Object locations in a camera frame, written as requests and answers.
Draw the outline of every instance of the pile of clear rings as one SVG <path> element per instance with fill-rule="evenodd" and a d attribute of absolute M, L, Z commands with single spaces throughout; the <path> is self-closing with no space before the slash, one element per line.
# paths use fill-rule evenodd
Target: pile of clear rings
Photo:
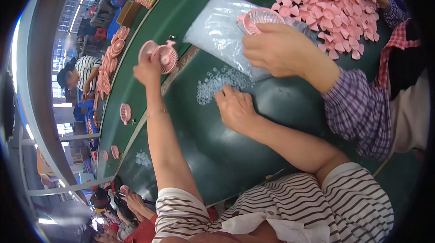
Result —
<path fill-rule="evenodd" d="M 210 71 L 207 72 L 208 78 L 205 78 L 204 82 L 198 81 L 196 101 L 200 105 L 209 104 L 214 98 L 215 93 L 222 91 L 222 87 L 225 84 L 240 91 L 253 87 L 255 84 L 252 78 L 238 72 L 234 68 L 228 69 L 228 66 L 224 66 L 221 70 L 214 67 L 213 72 L 214 74 Z"/>

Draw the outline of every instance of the clear plastic bag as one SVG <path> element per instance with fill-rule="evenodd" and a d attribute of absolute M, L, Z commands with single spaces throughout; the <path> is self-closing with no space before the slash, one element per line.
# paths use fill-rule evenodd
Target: clear plastic bag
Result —
<path fill-rule="evenodd" d="M 188 29 L 183 42 L 193 44 L 221 59 L 254 81 L 268 78 L 271 76 L 269 72 L 251 66 L 243 56 L 242 37 L 245 34 L 236 23 L 240 13 L 247 14 L 255 8 L 259 6 L 245 0 L 210 0 Z M 284 18 L 284 21 L 307 37 L 311 34 L 304 22 L 289 17 Z"/>

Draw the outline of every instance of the red shirt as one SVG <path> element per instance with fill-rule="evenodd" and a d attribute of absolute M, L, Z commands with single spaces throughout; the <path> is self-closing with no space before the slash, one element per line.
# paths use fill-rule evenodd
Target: red shirt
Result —
<path fill-rule="evenodd" d="M 151 243 L 156 235 L 155 223 L 157 215 L 154 215 L 150 220 L 142 221 L 139 226 L 127 236 L 123 243 Z"/>
<path fill-rule="evenodd" d="M 92 6 L 92 7 L 90 7 L 89 12 L 88 12 L 89 16 L 92 17 L 92 12 L 94 12 L 94 11 L 96 11 L 96 10 L 97 10 L 97 7 L 96 7 L 96 6 Z"/>

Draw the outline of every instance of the pile of pink fan blades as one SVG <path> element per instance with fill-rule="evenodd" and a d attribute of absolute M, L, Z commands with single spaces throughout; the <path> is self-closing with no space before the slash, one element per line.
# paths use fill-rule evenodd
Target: pile of pink fan blades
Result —
<path fill-rule="evenodd" d="M 276 0 L 272 10 L 286 18 L 291 17 L 307 23 L 313 31 L 322 30 L 318 44 L 323 51 L 329 50 L 329 57 L 338 59 L 338 53 L 351 52 L 352 58 L 359 60 L 364 53 L 364 39 L 378 41 L 376 21 L 376 0 Z"/>
<path fill-rule="evenodd" d="M 98 79 L 95 88 L 94 109 L 98 108 L 98 99 L 101 94 L 101 99 L 104 99 L 104 94 L 108 95 L 111 90 L 109 77 L 115 72 L 118 66 L 117 56 L 121 53 L 125 45 L 125 39 L 130 33 L 130 28 L 121 26 L 112 38 L 112 45 L 106 50 L 103 55 L 103 63 L 98 68 Z"/>

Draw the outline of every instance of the woman's right hand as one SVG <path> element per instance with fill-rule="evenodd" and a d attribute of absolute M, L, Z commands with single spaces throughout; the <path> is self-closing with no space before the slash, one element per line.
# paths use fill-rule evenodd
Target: woman's right hand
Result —
<path fill-rule="evenodd" d="M 133 67 L 134 77 L 146 88 L 158 88 L 160 90 L 160 61 L 157 56 L 151 58 L 149 55 Z"/>
<path fill-rule="evenodd" d="M 243 37 L 243 55 L 251 65 L 275 77 L 299 76 L 320 93 L 326 93 L 340 77 L 340 69 L 310 39 L 285 24 L 257 24 L 259 35 Z"/>
<path fill-rule="evenodd" d="M 256 24 L 259 35 L 243 37 L 243 55 L 274 77 L 304 77 L 313 61 L 330 60 L 304 34 L 286 24 Z"/>

